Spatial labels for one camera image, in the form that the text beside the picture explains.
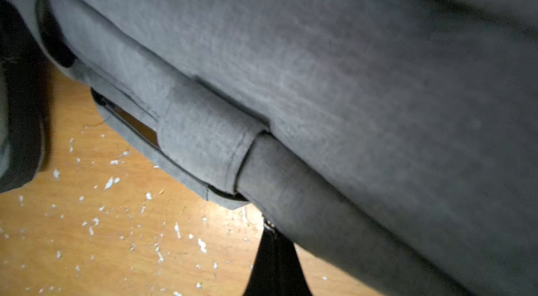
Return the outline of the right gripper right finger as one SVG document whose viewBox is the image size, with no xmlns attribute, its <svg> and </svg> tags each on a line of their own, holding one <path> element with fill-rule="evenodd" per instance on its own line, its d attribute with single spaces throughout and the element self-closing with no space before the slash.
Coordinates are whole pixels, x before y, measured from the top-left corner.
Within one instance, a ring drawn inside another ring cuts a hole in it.
<svg viewBox="0 0 538 296">
<path fill-rule="evenodd" d="M 294 243 L 282 233 L 275 233 L 278 295 L 312 296 L 298 259 Z"/>
</svg>

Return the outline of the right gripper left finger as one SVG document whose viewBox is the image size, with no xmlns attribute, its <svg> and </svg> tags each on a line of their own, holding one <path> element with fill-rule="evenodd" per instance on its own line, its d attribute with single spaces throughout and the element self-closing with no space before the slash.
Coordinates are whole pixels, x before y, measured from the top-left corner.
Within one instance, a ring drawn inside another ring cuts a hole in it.
<svg viewBox="0 0 538 296">
<path fill-rule="evenodd" d="M 244 296 L 277 295 L 277 247 L 275 229 L 263 225 L 263 234 Z"/>
</svg>

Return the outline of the grey laptop bag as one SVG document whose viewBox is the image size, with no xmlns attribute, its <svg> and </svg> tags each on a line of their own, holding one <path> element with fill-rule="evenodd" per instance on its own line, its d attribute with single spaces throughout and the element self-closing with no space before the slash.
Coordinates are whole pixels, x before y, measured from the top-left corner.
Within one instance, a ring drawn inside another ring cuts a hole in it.
<svg viewBox="0 0 538 296">
<path fill-rule="evenodd" d="M 1 0 L 1 192 L 33 180 L 48 142 L 40 83 L 46 59 L 15 7 Z"/>
<path fill-rule="evenodd" d="M 537 0 L 10 0 L 131 146 L 388 295 L 537 294 Z"/>
</svg>

